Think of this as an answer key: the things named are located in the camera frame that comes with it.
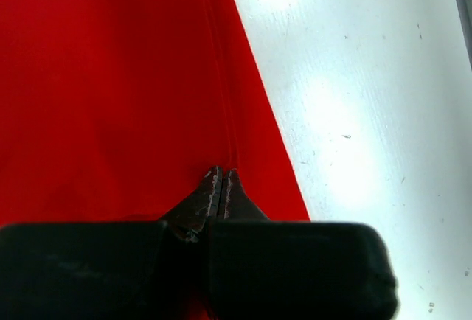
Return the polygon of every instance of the red fabric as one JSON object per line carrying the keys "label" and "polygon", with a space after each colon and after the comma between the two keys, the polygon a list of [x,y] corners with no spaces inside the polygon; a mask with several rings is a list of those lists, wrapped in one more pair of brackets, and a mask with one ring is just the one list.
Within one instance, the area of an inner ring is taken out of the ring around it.
{"label": "red fabric", "polygon": [[308,218],[233,0],[0,0],[0,225],[157,218],[213,165]]}

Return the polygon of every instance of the black object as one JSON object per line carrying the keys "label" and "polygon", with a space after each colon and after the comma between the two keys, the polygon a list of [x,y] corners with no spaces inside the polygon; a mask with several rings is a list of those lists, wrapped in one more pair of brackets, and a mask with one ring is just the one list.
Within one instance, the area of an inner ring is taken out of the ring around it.
{"label": "black object", "polygon": [[368,226],[271,222],[214,167],[156,222],[0,231],[0,319],[390,319],[386,249]]}

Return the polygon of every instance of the white table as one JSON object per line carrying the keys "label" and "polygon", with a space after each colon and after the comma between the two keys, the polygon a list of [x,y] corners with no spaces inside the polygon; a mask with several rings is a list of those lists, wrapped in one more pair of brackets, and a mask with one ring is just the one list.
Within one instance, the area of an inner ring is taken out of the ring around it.
{"label": "white table", "polygon": [[455,0],[236,2],[310,216],[381,233],[397,319],[472,319],[472,71]]}

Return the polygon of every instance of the scratched white surface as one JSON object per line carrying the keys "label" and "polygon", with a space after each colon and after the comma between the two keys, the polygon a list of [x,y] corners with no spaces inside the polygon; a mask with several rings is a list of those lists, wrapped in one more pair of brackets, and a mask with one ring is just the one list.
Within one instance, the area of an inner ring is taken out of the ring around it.
{"label": "scratched white surface", "polygon": [[397,319],[472,319],[472,72],[455,0],[236,0],[315,220],[384,238]]}

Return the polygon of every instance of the red cloth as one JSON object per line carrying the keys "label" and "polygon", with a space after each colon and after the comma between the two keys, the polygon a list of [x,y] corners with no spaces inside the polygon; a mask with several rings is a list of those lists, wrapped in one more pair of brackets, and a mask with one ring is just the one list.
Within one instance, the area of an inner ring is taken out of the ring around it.
{"label": "red cloth", "polygon": [[0,225],[154,219],[217,164],[308,218],[233,0],[0,0]]}

